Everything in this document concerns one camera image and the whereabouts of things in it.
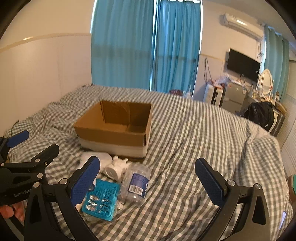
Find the barcode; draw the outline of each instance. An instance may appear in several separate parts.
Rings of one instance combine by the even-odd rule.
[[[130,185],[129,191],[133,192],[133,193],[136,193],[136,194],[139,194],[140,196],[142,196],[142,193],[143,193],[143,189],[139,188],[139,187],[137,187],[135,185]]]

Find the bottle label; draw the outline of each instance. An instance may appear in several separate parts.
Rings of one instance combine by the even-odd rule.
[[[142,198],[145,198],[148,182],[149,182],[148,178],[140,174],[134,173],[131,178],[130,185],[128,187],[128,192],[135,193],[141,196]]]

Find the blue gripper pad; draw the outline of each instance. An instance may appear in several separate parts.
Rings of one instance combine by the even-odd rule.
[[[82,203],[89,187],[95,180],[100,170],[100,160],[91,156],[81,169],[76,170],[69,178],[68,194],[75,206]]]
[[[219,184],[219,181],[216,179],[216,171],[212,169],[204,158],[199,158],[195,161],[195,173],[209,195],[212,203],[220,207],[223,206],[225,192]]]
[[[7,146],[10,148],[16,147],[18,144],[22,143],[23,141],[28,140],[28,138],[29,138],[29,132],[22,131],[10,137],[8,139]]]

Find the gray mini fridge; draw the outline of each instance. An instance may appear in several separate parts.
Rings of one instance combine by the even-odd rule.
[[[228,81],[224,89],[224,98],[221,107],[234,114],[240,112],[245,97],[246,92],[244,87]]]

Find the ceiling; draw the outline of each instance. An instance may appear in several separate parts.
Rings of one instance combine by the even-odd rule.
[[[292,47],[296,49],[296,40],[277,11],[265,0],[204,0],[219,3],[244,12],[258,19],[259,23],[266,23],[273,27],[276,32],[281,33]]]

